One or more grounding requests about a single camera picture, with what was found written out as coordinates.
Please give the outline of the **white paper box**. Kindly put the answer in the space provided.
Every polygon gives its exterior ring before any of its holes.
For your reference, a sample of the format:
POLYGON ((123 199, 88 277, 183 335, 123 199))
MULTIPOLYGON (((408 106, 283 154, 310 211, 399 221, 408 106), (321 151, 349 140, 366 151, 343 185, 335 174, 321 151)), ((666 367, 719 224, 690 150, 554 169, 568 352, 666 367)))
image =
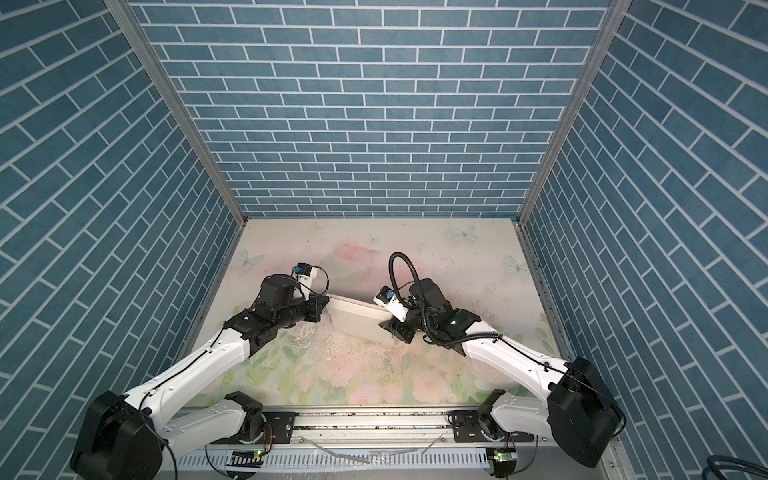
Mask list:
POLYGON ((393 316, 388 310, 378 305, 330 295, 323 315, 330 320, 336 332, 385 347, 392 347, 395 344, 395 337, 380 326, 382 322, 390 321, 393 316))

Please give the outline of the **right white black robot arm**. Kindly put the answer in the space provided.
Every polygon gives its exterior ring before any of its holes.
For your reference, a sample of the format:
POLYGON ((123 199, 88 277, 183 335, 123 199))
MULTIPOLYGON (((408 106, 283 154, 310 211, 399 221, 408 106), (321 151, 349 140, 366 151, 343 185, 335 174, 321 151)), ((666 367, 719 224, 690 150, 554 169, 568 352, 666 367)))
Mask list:
POLYGON ((566 361, 512 340, 477 314, 451 306, 430 279, 416 282, 408 298, 384 286, 375 303, 391 319, 381 328, 405 343, 418 332, 439 347, 482 362, 529 392, 520 398, 494 390, 476 411, 477 425, 490 440, 514 432, 553 439, 586 467, 595 467, 626 417, 595 366, 583 357, 566 361))

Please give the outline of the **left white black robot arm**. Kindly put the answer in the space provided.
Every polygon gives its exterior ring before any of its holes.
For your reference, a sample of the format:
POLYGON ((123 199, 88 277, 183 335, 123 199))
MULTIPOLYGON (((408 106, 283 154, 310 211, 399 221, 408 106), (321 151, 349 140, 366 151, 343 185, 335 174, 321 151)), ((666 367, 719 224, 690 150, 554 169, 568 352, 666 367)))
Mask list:
POLYGON ((86 410, 70 468, 84 479, 152 479, 164 466, 176 466, 180 457, 221 439, 269 448, 274 429, 263 405, 241 391, 197 413, 178 413, 280 330, 319 322, 329 297, 315 281, 326 274, 299 263, 289 274, 265 277, 253 303, 201 347, 139 386, 96 397, 86 410))

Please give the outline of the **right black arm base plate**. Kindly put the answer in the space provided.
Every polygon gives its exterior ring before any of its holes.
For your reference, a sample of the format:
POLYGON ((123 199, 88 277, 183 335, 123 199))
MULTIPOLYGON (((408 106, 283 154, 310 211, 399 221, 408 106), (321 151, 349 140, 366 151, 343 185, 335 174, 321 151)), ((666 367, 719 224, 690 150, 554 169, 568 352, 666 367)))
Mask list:
POLYGON ((456 443, 533 442, 534 436, 525 432, 506 432, 489 415, 476 410, 451 410, 447 421, 456 443))

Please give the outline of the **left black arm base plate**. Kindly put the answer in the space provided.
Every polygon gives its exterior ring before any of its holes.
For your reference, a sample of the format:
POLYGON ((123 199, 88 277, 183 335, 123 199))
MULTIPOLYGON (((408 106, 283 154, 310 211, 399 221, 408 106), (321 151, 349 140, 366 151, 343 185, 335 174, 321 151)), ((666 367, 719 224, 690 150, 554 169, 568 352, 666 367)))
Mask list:
POLYGON ((297 414, 293 411, 267 411, 247 414, 244 424, 230 437, 214 441, 216 445, 288 444, 297 414))

